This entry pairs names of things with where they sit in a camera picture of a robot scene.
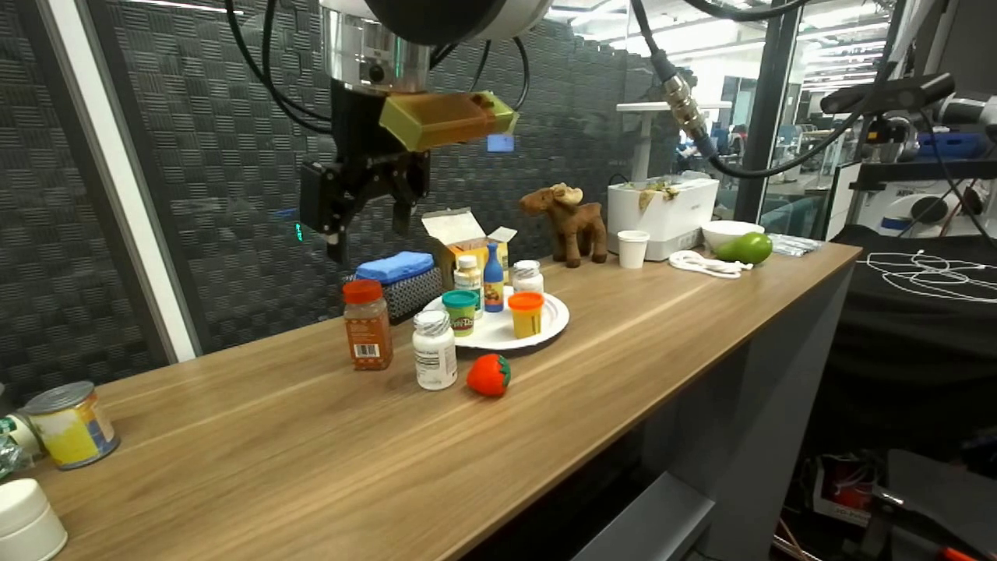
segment equipment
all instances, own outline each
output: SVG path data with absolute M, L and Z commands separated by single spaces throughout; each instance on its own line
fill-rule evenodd
M 461 41 L 513 41 L 550 3 L 319 0 L 338 158 L 299 165 L 299 220 L 328 240 L 330 259 L 344 259 L 346 228 L 375 198 L 393 198 L 393 228 L 408 232 L 429 191 L 426 151 L 513 127 L 491 93 L 426 93 L 426 72 Z

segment blue bottle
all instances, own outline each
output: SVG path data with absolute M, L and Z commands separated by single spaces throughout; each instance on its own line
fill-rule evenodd
M 506 312 L 506 271 L 499 261 L 499 244 L 489 244 L 489 261 L 483 271 L 485 312 Z

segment small carton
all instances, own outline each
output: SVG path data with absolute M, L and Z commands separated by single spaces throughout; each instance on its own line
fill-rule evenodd
M 512 228 L 497 228 L 485 235 L 472 208 L 443 208 L 443 211 L 426 211 L 424 216 L 426 235 L 437 240 L 433 259 L 443 276 L 443 287 L 454 283 L 454 259 L 461 254 L 474 254 L 476 264 L 483 269 L 489 259 L 489 240 L 499 244 L 499 259 L 509 259 L 509 244 L 517 232 Z

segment stuffed animal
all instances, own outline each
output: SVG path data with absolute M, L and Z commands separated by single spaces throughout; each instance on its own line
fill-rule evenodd
M 584 264 L 584 256 L 593 261 L 609 259 L 603 205 L 584 203 L 584 198 L 579 186 L 553 184 L 520 199 L 524 211 L 547 211 L 553 217 L 557 235 L 556 259 L 568 269 Z

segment wooden countertop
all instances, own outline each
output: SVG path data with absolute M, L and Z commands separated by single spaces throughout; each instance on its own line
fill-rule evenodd
M 853 256 L 742 282 L 550 264 L 572 322 L 512 359 L 499 403 L 419 391 L 408 324 L 390 370 L 351 370 L 325 322 L 107 384 L 121 449 L 39 474 L 73 536 L 60 561 L 461 556 Z

